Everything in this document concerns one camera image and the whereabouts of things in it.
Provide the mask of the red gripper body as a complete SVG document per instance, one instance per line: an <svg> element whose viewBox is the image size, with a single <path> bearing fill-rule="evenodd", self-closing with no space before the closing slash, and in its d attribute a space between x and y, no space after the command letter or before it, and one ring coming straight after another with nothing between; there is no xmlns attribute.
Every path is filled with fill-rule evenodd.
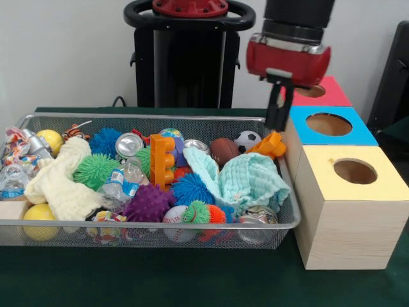
<svg viewBox="0 0 409 307"><path fill-rule="evenodd" d="M279 40L255 33L246 50L247 70L262 78L268 75L291 79L298 87L321 82L330 63L331 47Z"/></svg>

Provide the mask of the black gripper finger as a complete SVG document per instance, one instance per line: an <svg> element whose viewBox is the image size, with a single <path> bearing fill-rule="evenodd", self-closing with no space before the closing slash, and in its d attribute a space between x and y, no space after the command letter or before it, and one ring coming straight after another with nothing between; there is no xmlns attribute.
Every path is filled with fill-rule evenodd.
<svg viewBox="0 0 409 307"><path fill-rule="evenodd" d="M275 128L279 116L279 105L277 103L281 94L281 79L275 75L267 75L267 81L272 84L268 107L266 110L266 126Z"/></svg>
<svg viewBox="0 0 409 307"><path fill-rule="evenodd" d="M292 81L285 81L283 83L285 88L285 99L282 107L279 110L278 131L284 132L289 118L289 112L293 103L294 84Z"/></svg>

